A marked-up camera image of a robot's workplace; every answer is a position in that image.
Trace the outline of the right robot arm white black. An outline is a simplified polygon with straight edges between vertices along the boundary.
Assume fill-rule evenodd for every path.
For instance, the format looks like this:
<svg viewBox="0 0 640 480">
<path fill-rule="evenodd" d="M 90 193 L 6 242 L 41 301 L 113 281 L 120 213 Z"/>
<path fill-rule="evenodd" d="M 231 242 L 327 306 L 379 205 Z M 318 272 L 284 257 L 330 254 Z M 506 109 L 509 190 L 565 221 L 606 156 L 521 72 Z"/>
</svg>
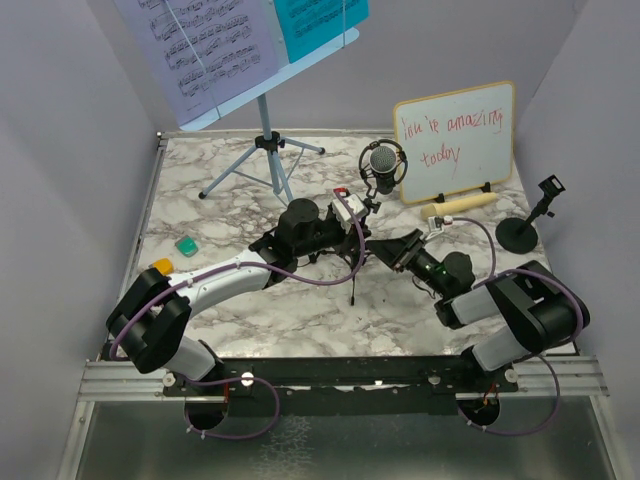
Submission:
<svg viewBox="0 0 640 480">
<path fill-rule="evenodd" d="M 370 240 L 366 248 L 394 271 L 409 271 L 435 292 L 440 322 L 462 329 L 489 317 L 505 325 L 468 348 L 459 367 L 461 383 L 481 391 L 496 371 L 517 360 L 571 343 L 589 325 L 584 302 L 541 263 L 530 261 L 474 284 L 471 257 L 459 251 L 438 260 L 425 249 L 422 232 L 389 240 Z"/>
</svg>

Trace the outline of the cream toy microphone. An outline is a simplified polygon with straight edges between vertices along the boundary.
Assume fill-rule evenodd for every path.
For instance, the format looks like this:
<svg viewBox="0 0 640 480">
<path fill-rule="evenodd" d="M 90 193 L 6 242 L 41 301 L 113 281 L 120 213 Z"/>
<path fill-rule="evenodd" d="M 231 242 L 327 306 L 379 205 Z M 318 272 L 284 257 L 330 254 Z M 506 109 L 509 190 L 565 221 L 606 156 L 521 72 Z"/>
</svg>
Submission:
<svg viewBox="0 0 640 480">
<path fill-rule="evenodd" d="M 431 203 L 421 208 L 420 216 L 423 220 L 435 216 L 452 216 L 456 213 L 491 204 L 497 198 L 496 193 L 488 192 L 442 203 Z"/>
</svg>

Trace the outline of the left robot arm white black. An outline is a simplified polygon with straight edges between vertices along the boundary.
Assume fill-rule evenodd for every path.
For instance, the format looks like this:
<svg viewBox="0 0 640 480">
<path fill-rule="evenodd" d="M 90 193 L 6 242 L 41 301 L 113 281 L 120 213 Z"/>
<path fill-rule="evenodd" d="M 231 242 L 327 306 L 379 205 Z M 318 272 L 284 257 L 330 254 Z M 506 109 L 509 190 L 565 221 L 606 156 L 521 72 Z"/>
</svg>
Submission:
<svg viewBox="0 0 640 480">
<path fill-rule="evenodd" d="M 139 373 L 164 368 L 186 378 L 206 395 L 220 385 L 222 362 L 203 341 L 185 335 L 203 311 L 241 294 L 260 291 L 287 278 L 300 281 L 298 261 L 333 253 L 347 259 L 353 278 L 365 259 L 365 221 L 371 200 L 342 189 L 324 217 L 309 199 L 291 201 L 277 225 L 230 260 L 183 274 L 152 267 L 131 284 L 109 315 L 112 361 L 131 361 Z"/>
</svg>

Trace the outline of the black round-base mic stand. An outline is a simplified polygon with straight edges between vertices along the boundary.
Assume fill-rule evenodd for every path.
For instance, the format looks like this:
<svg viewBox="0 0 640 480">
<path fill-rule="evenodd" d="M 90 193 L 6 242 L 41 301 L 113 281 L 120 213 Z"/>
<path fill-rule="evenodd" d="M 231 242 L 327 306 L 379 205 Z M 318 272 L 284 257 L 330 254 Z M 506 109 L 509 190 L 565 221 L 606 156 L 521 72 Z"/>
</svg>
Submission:
<svg viewBox="0 0 640 480">
<path fill-rule="evenodd" d="M 498 243 L 507 251 L 524 255 L 535 249 L 538 234 L 533 222 L 540 216 L 554 217 L 550 211 L 552 201 L 565 191 L 564 185 L 556 175 L 551 175 L 538 184 L 543 192 L 542 198 L 526 219 L 510 217 L 502 220 L 496 227 L 495 236 Z"/>
</svg>

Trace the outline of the black studio microphone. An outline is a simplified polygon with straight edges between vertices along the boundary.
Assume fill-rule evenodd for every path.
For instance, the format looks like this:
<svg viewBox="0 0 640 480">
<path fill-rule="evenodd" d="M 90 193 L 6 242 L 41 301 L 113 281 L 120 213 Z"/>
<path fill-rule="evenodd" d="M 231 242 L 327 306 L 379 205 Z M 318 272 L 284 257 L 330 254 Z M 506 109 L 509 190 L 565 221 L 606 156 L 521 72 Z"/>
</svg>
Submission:
<svg viewBox="0 0 640 480">
<path fill-rule="evenodd" d="M 375 201 L 376 196 L 391 194 L 406 176 L 407 155 L 402 146 L 394 140 L 375 140 L 361 151 L 358 171 L 367 187 L 363 203 L 369 213 L 377 213 L 381 203 Z"/>
</svg>

